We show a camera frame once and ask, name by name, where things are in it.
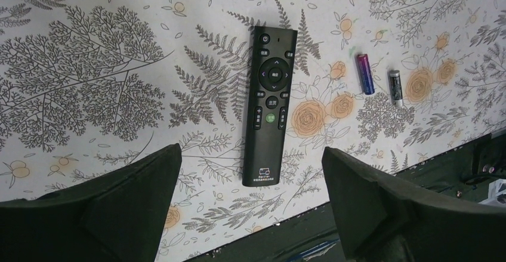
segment battery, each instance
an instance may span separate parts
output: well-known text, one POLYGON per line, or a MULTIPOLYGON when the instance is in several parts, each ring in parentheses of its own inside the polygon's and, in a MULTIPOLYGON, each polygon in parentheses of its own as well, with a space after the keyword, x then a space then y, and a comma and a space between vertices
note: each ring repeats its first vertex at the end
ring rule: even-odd
POLYGON ((372 82, 371 67, 369 65, 369 57, 367 54, 359 54, 357 56, 357 64, 360 69, 359 73, 364 93, 366 95, 374 94, 374 83, 372 82))
POLYGON ((402 87, 400 84, 400 71, 399 70, 389 71, 388 78, 390 79, 390 89, 392 92, 392 97, 394 99, 394 104, 397 107, 402 107, 404 105, 404 102, 402 100, 402 87))

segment center ok button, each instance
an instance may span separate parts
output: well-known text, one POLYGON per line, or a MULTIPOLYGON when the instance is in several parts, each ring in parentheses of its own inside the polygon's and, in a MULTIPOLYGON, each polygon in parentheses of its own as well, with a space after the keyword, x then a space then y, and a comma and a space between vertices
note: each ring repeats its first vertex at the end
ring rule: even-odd
POLYGON ((279 68, 272 68, 269 71, 269 81, 272 83, 278 83, 281 80, 283 72, 279 68))

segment green button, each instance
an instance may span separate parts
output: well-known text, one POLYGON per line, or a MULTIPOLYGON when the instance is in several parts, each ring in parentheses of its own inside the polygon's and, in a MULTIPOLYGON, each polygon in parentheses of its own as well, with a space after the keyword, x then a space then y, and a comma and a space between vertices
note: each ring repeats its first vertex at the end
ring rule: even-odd
POLYGON ((267 116, 266 116, 266 121, 267 121, 268 123, 272 123, 272 122, 274 122, 274 120, 275 120, 275 119, 276 119, 276 115, 274 115, 274 114, 272 114, 272 113, 269 113, 269 114, 267 114, 267 116))

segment patterned tablecloth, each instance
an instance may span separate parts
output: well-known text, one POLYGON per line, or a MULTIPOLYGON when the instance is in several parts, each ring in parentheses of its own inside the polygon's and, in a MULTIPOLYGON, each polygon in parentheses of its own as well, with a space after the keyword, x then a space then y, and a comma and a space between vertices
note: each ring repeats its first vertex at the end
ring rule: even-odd
POLYGON ((179 143, 159 261, 327 202, 325 146, 395 173, 505 125, 506 0, 1 0, 0 33, 0 200, 179 143), (253 189, 240 172, 255 25, 298 42, 281 183, 253 189))

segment black remote control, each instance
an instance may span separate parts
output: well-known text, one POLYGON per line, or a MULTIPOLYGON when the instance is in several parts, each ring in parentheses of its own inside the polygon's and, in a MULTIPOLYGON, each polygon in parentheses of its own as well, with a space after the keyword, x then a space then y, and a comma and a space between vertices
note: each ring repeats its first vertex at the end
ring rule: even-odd
POLYGON ((279 183, 297 31, 255 27, 242 184, 279 183))

